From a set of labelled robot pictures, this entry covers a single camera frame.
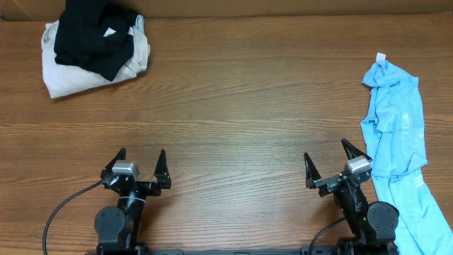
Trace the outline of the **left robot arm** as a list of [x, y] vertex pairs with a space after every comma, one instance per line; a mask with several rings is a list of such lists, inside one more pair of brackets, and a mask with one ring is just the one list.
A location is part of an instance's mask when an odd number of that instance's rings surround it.
[[115, 191], [117, 205], [98, 212], [94, 228], [98, 234], [97, 254], [150, 254], [144, 242], [138, 242], [142, 216], [149, 196], [160, 196], [163, 189], [171, 187], [171, 177], [166, 163], [166, 152], [161, 150], [156, 168], [155, 181], [140, 181], [135, 161], [126, 160], [122, 148], [102, 170], [104, 188]]

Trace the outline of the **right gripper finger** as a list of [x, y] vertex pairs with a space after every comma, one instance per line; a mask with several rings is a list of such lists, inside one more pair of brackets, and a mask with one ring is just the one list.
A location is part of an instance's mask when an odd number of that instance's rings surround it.
[[317, 183], [322, 181], [322, 178], [307, 152], [304, 153], [304, 163], [306, 168], [306, 187], [310, 189], [318, 188]]
[[372, 160], [372, 158], [370, 156], [368, 156], [366, 153], [362, 152], [360, 149], [355, 147], [346, 138], [343, 138], [341, 140], [341, 143], [342, 143], [343, 149], [345, 150], [345, 153], [346, 153], [348, 159], [354, 159], [356, 157], [364, 156], [368, 161]]

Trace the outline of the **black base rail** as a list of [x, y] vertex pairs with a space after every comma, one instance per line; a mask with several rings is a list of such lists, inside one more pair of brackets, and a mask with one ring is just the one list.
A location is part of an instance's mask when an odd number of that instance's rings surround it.
[[86, 255], [96, 254], [148, 254], [148, 255], [337, 255], [346, 254], [338, 251], [336, 246], [314, 246], [309, 252], [308, 246], [299, 249], [242, 249], [242, 250], [211, 250], [211, 251], [183, 251], [181, 249], [161, 249], [144, 251], [94, 251]]

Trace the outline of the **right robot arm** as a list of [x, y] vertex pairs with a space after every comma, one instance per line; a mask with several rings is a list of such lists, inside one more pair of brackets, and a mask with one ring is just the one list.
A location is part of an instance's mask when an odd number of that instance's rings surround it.
[[[321, 197], [332, 195], [343, 217], [320, 230], [302, 254], [397, 254], [396, 239], [399, 211], [386, 202], [369, 203], [361, 184], [370, 180], [372, 158], [351, 144], [341, 140], [348, 160], [344, 170], [323, 179], [308, 153], [304, 153], [306, 187], [317, 189]], [[346, 221], [351, 237], [341, 237], [334, 246], [316, 246], [317, 239], [338, 223]]]

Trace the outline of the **light blue t-shirt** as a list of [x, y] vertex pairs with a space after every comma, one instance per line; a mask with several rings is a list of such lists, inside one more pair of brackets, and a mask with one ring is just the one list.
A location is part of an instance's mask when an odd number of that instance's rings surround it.
[[377, 53], [362, 82], [371, 88], [361, 128], [374, 188], [400, 213], [395, 245], [400, 254], [451, 254], [452, 230], [422, 174], [428, 160], [418, 77]]

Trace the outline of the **folded black garment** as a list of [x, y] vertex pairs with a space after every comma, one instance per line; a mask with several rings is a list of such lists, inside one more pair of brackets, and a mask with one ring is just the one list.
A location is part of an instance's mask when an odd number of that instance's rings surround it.
[[133, 56], [137, 16], [109, 0], [66, 0], [55, 38], [55, 62], [113, 81]]

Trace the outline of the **folded beige garment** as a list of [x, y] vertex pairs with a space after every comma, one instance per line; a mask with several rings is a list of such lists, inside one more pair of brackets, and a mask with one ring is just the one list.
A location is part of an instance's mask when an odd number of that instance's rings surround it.
[[151, 46], [148, 44], [144, 33], [144, 17], [142, 15], [136, 17], [135, 24], [129, 31], [129, 34], [134, 38], [133, 56], [120, 68], [112, 81], [80, 67], [55, 62], [54, 46], [58, 26], [58, 21], [46, 24], [41, 39], [42, 77], [51, 98], [64, 97], [100, 86], [134, 79], [139, 73], [147, 69]]

